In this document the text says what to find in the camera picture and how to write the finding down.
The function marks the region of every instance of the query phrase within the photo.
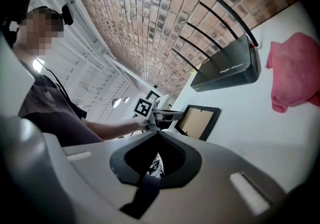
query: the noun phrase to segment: exposed brick wall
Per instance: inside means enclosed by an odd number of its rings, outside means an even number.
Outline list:
[[[177,49],[197,66],[204,56],[179,38],[187,38],[207,54],[218,48],[186,25],[189,21],[222,46],[234,40],[226,27],[199,5],[202,1],[223,17],[238,36],[243,29],[215,0],[82,0],[117,60],[159,89],[177,97],[191,67],[171,51]],[[263,23],[296,0],[224,0],[249,28]]]

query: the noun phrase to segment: person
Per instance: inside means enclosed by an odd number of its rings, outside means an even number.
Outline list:
[[[32,68],[33,61],[47,54],[52,40],[63,31],[61,15],[46,6],[32,10],[21,22],[13,52],[35,81],[19,117],[30,120],[43,133],[55,135],[62,147],[98,143],[143,130],[147,121],[140,118],[118,124],[87,121],[87,113],[73,104],[58,84]]]

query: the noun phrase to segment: dark t-shirt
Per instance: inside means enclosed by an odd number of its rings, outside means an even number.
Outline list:
[[[33,122],[43,133],[55,135],[61,147],[98,143],[103,140],[80,122],[87,112],[65,99],[60,88],[44,74],[23,66],[35,81],[19,111],[19,117]]]

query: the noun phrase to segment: picture frame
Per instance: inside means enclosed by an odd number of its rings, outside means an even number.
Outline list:
[[[155,102],[158,98],[160,98],[160,95],[156,94],[153,90],[151,90],[145,98],[147,100]]]
[[[206,141],[211,133],[211,131],[213,130],[213,128],[215,127],[216,125],[216,122],[220,116],[220,113],[221,113],[221,109],[218,108],[218,107],[209,107],[209,106],[199,106],[199,105],[188,105],[186,107],[186,109],[184,110],[184,116],[186,116],[187,112],[189,111],[189,109],[192,108],[192,109],[197,109],[197,110],[201,110],[201,111],[209,111],[209,112],[213,112],[208,124],[206,125],[205,129],[203,130],[199,140],[201,141]],[[185,136],[189,136],[188,134],[186,134],[181,128],[180,128],[180,124],[181,122],[183,121],[183,119],[179,120],[174,128],[179,132],[181,133],[182,135],[185,135]]]

